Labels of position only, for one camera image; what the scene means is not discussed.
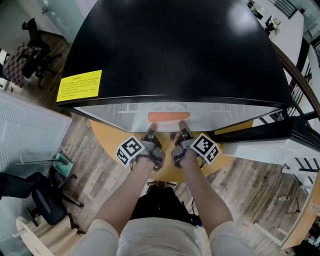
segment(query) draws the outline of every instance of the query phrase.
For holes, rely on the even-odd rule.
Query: wrist strap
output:
[[[152,162],[155,164],[155,166],[157,166],[156,160],[155,160],[152,156],[150,156],[150,155],[140,154],[140,155],[138,155],[138,156],[135,158],[135,162],[138,163],[138,160],[139,160],[140,158],[147,158],[147,159],[149,159],[150,161],[152,161]]]

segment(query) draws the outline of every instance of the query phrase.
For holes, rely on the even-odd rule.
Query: railing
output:
[[[315,55],[318,59],[319,67],[320,67],[320,42],[318,42],[315,46],[313,46],[313,49],[315,51]]]
[[[283,12],[290,19],[296,12],[297,8],[288,0],[269,0],[275,7]]]

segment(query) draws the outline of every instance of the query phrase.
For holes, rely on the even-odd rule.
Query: round wooden table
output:
[[[128,139],[130,136],[134,135],[137,139],[141,139],[144,135],[142,132],[131,133],[120,130],[110,125],[102,124],[90,120],[91,127],[95,134],[96,139],[103,147],[103,149],[118,163],[120,161],[116,158],[116,151],[118,146]],[[193,136],[197,138],[201,132],[193,132]],[[170,141],[169,132],[157,132],[156,137],[159,139],[162,150],[165,152],[165,160],[163,167],[158,171],[152,172],[151,179],[163,182],[183,182],[185,181],[185,175],[182,169],[176,167],[172,163],[171,151],[175,148],[175,140],[178,135],[176,135],[174,141]],[[223,154],[223,145],[218,144],[220,149],[220,154],[216,157],[211,165],[204,165],[202,168],[203,173],[207,176],[218,171],[223,166],[229,164],[234,157]]]

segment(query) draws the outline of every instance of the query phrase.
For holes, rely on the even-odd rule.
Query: person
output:
[[[213,256],[254,256],[240,237],[230,210],[201,171],[192,149],[180,161]],[[202,256],[203,241],[171,187],[140,194],[155,164],[140,157],[120,187],[104,202],[72,256]]]

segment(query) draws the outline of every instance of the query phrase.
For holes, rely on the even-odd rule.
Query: yellow warning label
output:
[[[61,79],[56,102],[98,96],[102,70]]]

